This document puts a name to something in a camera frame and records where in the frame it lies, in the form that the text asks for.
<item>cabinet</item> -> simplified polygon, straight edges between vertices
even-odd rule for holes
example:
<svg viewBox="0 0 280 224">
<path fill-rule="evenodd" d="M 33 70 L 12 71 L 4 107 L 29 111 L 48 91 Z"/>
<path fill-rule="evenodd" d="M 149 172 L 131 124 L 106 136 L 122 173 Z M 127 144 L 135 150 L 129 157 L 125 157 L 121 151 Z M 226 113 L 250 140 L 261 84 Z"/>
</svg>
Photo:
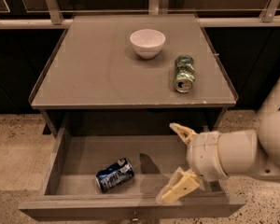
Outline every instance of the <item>cabinet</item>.
<svg viewBox="0 0 280 224">
<path fill-rule="evenodd" d="M 143 28 L 166 35 L 151 60 L 140 59 L 129 43 Z M 194 58 L 196 70 L 186 94 L 173 84 L 182 54 Z M 170 135 L 169 123 L 205 128 L 209 111 L 224 111 L 236 99 L 194 16 L 75 17 L 31 96 L 56 144 L 39 195 L 20 210 L 38 220 L 229 216 L 245 202 L 221 182 L 202 183 L 172 204 L 159 205 L 155 197 L 178 166 L 187 166 L 186 148 Z M 100 193 L 95 174 L 122 157 L 131 160 L 135 178 Z"/>
</svg>

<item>drawer handle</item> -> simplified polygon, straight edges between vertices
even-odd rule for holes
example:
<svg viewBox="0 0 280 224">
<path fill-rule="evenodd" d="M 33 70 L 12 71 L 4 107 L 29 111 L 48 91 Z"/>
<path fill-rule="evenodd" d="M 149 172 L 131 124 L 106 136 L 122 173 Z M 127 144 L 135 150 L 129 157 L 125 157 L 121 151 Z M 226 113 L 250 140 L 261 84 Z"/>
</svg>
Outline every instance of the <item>drawer handle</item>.
<svg viewBox="0 0 280 224">
<path fill-rule="evenodd" d="M 137 224 L 140 222 L 140 219 L 137 217 L 136 212 L 133 212 L 133 218 L 130 221 L 131 221 L 131 224 Z"/>
</svg>

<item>terrazzo floor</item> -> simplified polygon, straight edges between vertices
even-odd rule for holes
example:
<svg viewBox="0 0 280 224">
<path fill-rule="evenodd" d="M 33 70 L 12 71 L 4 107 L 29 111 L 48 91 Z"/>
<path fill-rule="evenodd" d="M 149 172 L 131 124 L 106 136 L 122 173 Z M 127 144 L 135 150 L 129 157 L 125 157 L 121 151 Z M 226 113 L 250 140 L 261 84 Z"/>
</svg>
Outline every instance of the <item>terrazzo floor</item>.
<svg viewBox="0 0 280 224">
<path fill-rule="evenodd" d="M 42 135 L 40 115 L 0 115 L 0 224 L 37 223 L 17 208 L 32 200 L 46 172 L 54 144 L 52 135 Z M 223 133 L 257 128 L 252 110 L 228 111 L 219 127 Z M 245 198 L 246 205 L 230 217 L 144 220 L 151 224 L 276 223 L 280 224 L 280 182 L 267 182 L 247 176 L 226 181 L 231 195 Z M 121 221 L 51 222 L 61 224 L 128 224 Z"/>
</svg>

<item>blue can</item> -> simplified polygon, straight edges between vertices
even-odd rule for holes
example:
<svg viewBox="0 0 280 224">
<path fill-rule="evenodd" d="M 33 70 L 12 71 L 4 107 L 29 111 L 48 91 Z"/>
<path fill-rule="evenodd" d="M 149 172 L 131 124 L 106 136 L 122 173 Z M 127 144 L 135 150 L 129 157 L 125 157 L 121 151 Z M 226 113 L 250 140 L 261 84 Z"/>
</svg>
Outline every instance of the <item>blue can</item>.
<svg viewBox="0 0 280 224">
<path fill-rule="evenodd" d="M 113 163 L 108 168 L 100 171 L 96 175 L 96 181 L 102 192 L 120 185 L 134 177 L 131 163 L 128 159 L 122 158 Z"/>
</svg>

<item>gray tabletop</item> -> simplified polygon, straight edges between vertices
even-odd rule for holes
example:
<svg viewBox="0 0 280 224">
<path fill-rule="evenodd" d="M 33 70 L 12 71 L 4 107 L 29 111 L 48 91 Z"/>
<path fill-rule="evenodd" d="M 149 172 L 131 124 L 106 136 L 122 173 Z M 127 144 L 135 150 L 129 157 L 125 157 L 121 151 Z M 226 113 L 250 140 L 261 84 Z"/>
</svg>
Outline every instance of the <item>gray tabletop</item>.
<svg viewBox="0 0 280 224">
<path fill-rule="evenodd" d="M 133 52 L 131 33 L 163 32 L 161 53 L 144 60 Z M 194 59 L 189 93 L 174 89 L 175 59 Z M 75 17 L 32 101 L 38 109 L 216 107 L 235 105 L 203 32 L 192 15 Z"/>
</svg>

